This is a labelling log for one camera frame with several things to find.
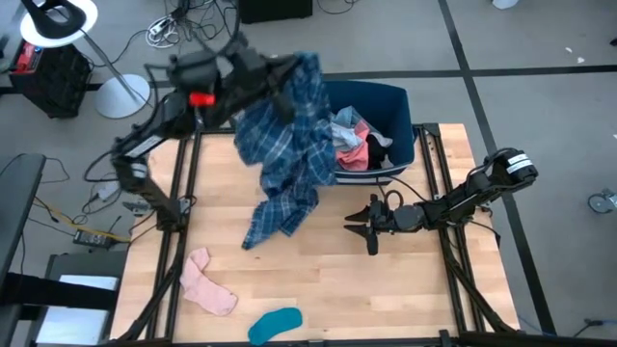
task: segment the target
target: wooden tabletop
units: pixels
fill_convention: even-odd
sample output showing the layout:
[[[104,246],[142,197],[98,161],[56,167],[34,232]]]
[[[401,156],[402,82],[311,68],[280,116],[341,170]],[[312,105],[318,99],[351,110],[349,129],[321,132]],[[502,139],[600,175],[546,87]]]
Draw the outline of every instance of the wooden tabletop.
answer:
[[[469,140],[462,124],[440,127],[456,186],[475,166]],[[167,142],[149,159],[152,177],[168,192],[176,150],[177,142]],[[436,155],[433,165],[443,191]],[[242,250],[253,209],[265,197],[258,184],[259,171],[259,166],[242,164],[231,135],[203,137],[195,189],[198,202],[191,214],[186,253],[207,247],[211,260],[204,274],[236,294],[238,304],[230,315],[217,317],[182,299],[181,291],[175,342],[246,341],[249,327],[262,314],[281,307],[299,308],[304,324],[275,340],[432,337],[441,329],[456,335],[436,231],[383,234],[379,254],[369,256],[364,240],[343,228],[343,217],[368,204],[369,195],[378,193],[376,187],[320,188],[319,205],[292,237],[279,232],[253,250]],[[429,197],[419,141],[414,164],[400,178]],[[387,189],[401,192],[406,203],[418,200],[397,182]],[[475,220],[491,224],[484,213],[477,213]],[[145,223],[134,236],[151,223]],[[503,320],[517,328],[493,234],[475,225],[465,231],[477,288]],[[161,232],[153,231],[130,249],[112,337],[126,331],[150,297],[161,237]],[[167,306],[168,299],[161,307]],[[462,300],[472,327],[467,295]],[[161,311],[159,334],[166,314],[165,309]]]

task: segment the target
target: black cloth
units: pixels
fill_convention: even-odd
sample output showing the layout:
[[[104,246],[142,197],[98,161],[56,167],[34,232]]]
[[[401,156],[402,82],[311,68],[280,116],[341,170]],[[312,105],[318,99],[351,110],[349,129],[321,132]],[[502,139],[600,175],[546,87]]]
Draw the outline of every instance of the black cloth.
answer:
[[[382,169],[382,162],[386,160],[388,149],[382,147],[373,134],[368,134],[366,142],[368,143],[368,169]]]

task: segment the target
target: blue bin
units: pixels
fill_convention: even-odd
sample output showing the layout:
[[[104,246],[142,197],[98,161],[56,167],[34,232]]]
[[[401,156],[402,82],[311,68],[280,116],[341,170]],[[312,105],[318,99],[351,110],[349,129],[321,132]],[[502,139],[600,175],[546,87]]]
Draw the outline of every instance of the blue bin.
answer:
[[[356,111],[384,136],[392,139],[388,148],[392,168],[363,172],[336,171],[338,184],[388,184],[388,176],[401,174],[414,162],[414,130],[407,92],[398,87],[358,81],[326,82],[332,112],[347,106]]]

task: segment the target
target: power strip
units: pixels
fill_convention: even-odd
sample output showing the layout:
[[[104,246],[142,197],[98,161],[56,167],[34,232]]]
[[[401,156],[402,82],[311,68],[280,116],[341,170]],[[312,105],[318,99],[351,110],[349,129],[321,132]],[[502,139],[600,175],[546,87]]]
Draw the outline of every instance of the power strip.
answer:
[[[109,236],[94,235],[83,230],[77,230],[75,237],[73,237],[73,243],[75,245],[109,250],[114,245],[114,240]]]

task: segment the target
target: plaid shirt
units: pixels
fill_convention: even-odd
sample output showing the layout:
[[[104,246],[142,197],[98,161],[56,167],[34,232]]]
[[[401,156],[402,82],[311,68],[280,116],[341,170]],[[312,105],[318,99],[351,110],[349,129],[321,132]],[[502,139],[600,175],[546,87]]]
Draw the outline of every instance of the plaid shirt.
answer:
[[[262,163],[259,183],[268,196],[253,213],[242,248],[249,250],[277,230],[287,236],[319,202],[315,186],[334,185],[335,148],[330,126],[330,101],[315,53],[302,60],[284,86],[296,116],[283,124],[270,100],[245,111],[236,125],[234,143],[246,165]]]

